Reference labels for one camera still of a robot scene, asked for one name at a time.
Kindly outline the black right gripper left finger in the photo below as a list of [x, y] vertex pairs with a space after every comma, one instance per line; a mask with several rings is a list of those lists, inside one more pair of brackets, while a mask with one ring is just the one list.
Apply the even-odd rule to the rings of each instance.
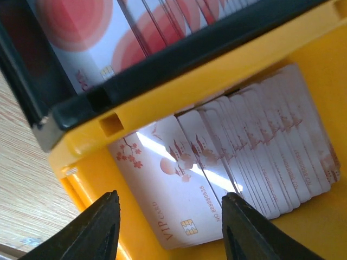
[[20, 259], [116, 259], [119, 230], [120, 204], [114, 190]]

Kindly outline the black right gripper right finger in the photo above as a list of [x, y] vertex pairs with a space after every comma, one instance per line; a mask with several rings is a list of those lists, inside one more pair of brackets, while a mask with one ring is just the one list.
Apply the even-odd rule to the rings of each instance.
[[322, 259], [233, 192], [222, 197], [222, 232], [227, 259]]

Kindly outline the pink patterned white card stack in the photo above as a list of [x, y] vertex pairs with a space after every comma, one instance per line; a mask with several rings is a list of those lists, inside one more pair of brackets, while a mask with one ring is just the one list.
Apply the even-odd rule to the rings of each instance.
[[222, 197], [229, 192], [274, 219], [340, 179], [340, 163], [295, 63], [108, 149], [168, 250], [221, 239]]

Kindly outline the black bin with red cards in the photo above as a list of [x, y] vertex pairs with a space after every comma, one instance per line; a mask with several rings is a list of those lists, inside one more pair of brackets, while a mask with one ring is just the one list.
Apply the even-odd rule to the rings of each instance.
[[25, 1], [1, 1], [1, 71], [45, 152], [70, 130], [317, 7], [261, 1], [78, 94]]

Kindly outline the red patterned white card stack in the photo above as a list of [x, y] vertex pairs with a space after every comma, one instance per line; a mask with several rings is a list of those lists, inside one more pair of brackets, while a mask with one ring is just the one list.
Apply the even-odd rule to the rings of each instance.
[[252, 1], [42, 0], [29, 6], [82, 93]]

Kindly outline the yellow middle bin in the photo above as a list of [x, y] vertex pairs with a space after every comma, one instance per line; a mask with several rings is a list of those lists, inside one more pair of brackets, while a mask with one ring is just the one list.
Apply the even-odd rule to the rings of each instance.
[[232, 15], [86, 93], [49, 162], [86, 210], [116, 190], [118, 259], [227, 259], [223, 196], [346, 259], [346, 1]]

